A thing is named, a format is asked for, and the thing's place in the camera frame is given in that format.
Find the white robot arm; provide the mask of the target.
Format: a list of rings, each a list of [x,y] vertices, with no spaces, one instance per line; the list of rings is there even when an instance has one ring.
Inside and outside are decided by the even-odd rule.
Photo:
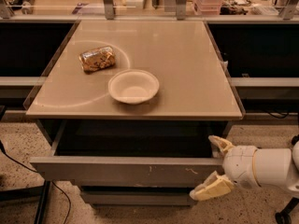
[[[298,197],[298,143],[290,148],[257,148],[235,146],[227,139],[210,135],[209,141],[223,156],[223,175],[217,171],[191,192],[195,201],[205,201],[230,193],[234,188],[255,189],[278,187],[292,197]]]

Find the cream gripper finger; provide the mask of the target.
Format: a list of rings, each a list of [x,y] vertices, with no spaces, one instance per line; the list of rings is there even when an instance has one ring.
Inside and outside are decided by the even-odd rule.
[[[208,137],[209,142],[214,145],[224,157],[234,145],[227,139],[219,137],[217,135],[210,135]]]
[[[200,185],[190,191],[190,197],[195,201],[206,201],[230,193],[234,189],[233,182],[226,175],[214,171]]]

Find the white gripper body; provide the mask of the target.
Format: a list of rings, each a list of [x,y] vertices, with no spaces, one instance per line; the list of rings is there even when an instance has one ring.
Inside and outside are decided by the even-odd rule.
[[[223,170],[227,177],[243,189],[258,188],[254,174],[255,146],[237,146],[228,150],[223,160]]]

